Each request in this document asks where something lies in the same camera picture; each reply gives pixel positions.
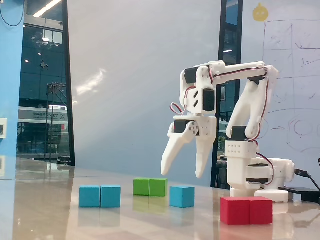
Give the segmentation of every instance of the ceiling light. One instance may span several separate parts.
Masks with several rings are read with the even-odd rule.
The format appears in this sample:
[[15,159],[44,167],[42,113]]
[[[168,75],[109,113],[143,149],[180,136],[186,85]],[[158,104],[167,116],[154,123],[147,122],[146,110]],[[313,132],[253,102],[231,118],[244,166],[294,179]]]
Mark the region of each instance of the ceiling light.
[[44,8],[42,8],[40,11],[38,11],[35,15],[33,15],[35,18],[39,18],[40,16],[42,16],[46,11],[49,11],[50,9],[52,9],[55,5],[57,5],[58,3],[60,3],[62,0],[53,0],[52,2],[50,2],[47,6],[45,6]]

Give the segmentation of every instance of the glossy table surface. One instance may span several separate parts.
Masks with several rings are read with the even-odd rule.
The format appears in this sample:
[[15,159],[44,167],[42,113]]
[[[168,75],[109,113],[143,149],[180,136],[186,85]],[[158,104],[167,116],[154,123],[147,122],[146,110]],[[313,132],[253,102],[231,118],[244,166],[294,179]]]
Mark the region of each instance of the glossy table surface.
[[[196,186],[195,207],[180,209],[168,196],[133,196],[133,178],[17,159],[15,177],[0,180],[0,240],[320,239],[318,204],[279,203],[271,225],[227,226],[219,208],[229,191]],[[104,184],[121,185],[120,208],[78,208],[80,185]]]

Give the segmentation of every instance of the yellow sticker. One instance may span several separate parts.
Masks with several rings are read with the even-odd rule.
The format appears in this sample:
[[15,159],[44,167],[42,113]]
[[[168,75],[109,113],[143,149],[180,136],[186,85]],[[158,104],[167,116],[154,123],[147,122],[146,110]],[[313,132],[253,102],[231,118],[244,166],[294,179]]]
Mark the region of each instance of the yellow sticker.
[[261,3],[259,3],[258,6],[253,10],[253,19],[258,22],[264,22],[267,20],[268,16],[268,10],[262,6]]

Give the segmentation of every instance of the red block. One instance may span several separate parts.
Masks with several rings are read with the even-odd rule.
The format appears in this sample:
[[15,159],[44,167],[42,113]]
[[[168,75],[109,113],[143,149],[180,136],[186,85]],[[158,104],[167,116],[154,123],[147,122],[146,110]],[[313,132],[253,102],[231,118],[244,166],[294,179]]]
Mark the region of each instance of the red block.
[[250,197],[221,197],[220,221],[228,225],[249,225]]
[[272,200],[255,196],[250,197],[250,224],[272,224],[273,202]]

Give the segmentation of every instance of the blue block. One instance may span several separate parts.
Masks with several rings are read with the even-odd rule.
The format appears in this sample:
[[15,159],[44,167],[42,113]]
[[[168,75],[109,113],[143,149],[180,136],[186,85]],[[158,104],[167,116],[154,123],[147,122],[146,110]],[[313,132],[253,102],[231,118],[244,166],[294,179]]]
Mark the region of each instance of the blue block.
[[121,186],[101,185],[101,208],[119,208],[121,204]]
[[81,185],[79,188],[79,208],[100,207],[100,186]]
[[195,206],[194,186],[171,186],[170,206],[177,208],[190,208]]

